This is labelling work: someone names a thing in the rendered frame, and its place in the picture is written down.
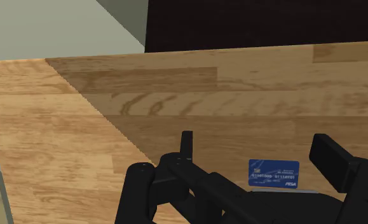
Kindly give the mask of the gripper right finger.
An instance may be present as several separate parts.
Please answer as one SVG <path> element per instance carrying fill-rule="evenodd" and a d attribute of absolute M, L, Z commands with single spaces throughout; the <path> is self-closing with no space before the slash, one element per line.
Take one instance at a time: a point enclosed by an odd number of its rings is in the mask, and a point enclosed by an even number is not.
<path fill-rule="evenodd" d="M 346 195 L 335 224 L 368 224 L 368 159 L 353 156 L 327 134 L 315 134 L 309 160 Z"/>

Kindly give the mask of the blue bank card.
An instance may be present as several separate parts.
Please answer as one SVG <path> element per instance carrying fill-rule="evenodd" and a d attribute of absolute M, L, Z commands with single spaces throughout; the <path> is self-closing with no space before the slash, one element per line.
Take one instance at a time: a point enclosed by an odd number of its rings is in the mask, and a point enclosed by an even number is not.
<path fill-rule="evenodd" d="M 250 186 L 265 186 L 272 188 L 298 187 L 299 162 L 292 160 L 249 160 Z"/>

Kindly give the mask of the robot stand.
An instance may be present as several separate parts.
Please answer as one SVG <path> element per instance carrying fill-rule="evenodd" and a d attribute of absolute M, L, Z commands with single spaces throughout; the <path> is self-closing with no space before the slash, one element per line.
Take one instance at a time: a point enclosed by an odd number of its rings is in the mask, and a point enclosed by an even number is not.
<path fill-rule="evenodd" d="M 368 0 L 149 0 L 145 51 L 368 41 Z"/>

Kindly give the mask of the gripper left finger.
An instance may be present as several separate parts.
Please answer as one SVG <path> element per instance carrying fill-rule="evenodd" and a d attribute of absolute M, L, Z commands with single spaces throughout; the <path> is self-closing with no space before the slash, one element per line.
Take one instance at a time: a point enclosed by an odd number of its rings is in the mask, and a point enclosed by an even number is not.
<path fill-rule="evenodd" d="M 129 166 L 114 224 L 156 224 L 161 204 L 171 204 L 190 224 L 252 224 L 247 197 L 230 180 L 193 163 L 193 133 L 185 130 L 180 150 L 164 154 L 158 166 Z"/>

